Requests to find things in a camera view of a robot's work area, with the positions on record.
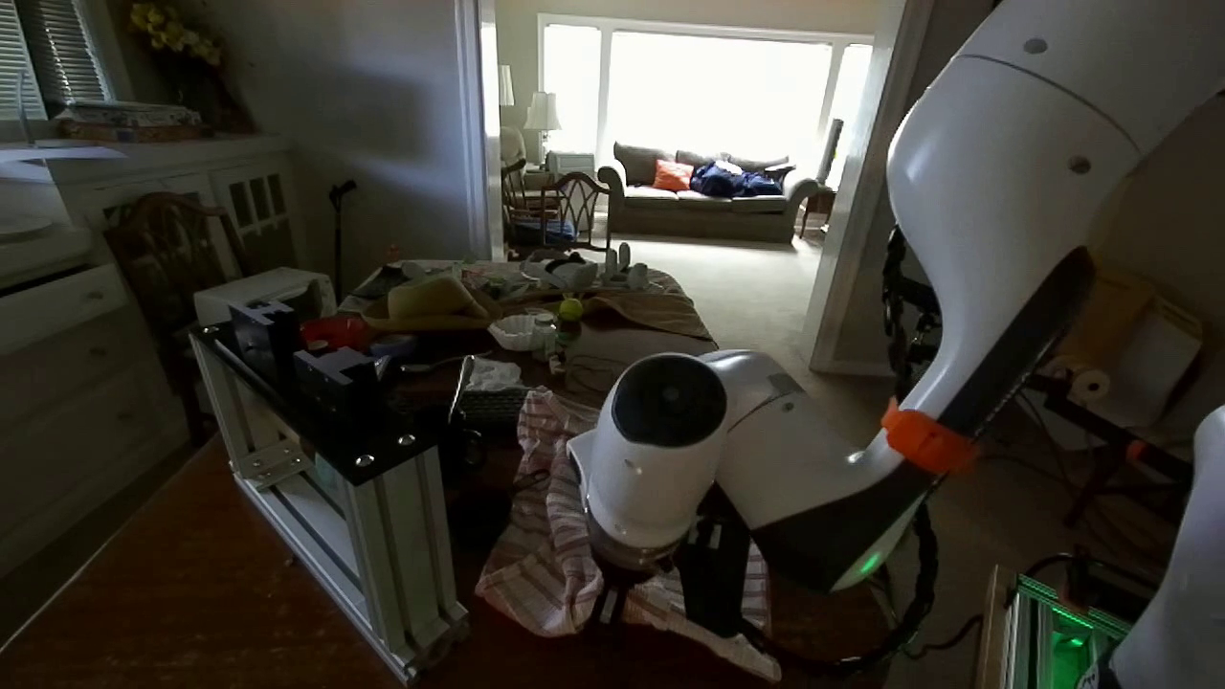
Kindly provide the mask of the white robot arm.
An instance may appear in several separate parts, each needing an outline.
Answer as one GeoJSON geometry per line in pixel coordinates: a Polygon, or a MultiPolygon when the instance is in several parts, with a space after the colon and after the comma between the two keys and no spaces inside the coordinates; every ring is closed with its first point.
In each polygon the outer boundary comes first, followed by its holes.
{"type": "Polygon", "coordinates": [[[898,118],[884,193],[939,342],[864,441],[760,354],[654,354],[570,441],[593,558],[658,569],[718,498],[820,592],[894,552],[939,481],[1069,337],[1091,235],[1162,139],[1225,90],[1225,0],[1003,0],[898,118]]]}

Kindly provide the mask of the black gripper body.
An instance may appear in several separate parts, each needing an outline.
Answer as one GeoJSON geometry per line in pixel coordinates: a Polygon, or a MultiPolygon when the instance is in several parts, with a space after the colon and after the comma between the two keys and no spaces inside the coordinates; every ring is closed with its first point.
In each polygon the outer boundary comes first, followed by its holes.
{"type": "Polygon", "coordinates": [[[695,526],[661,552],[630,552],[614,536],[597,536],[597,623],[616,627],[628,613],[628,592],[658,569],[681,575],[685,615],[717,637],[744,627],[749,527],[718,489],[707,489],[695,526]]]}

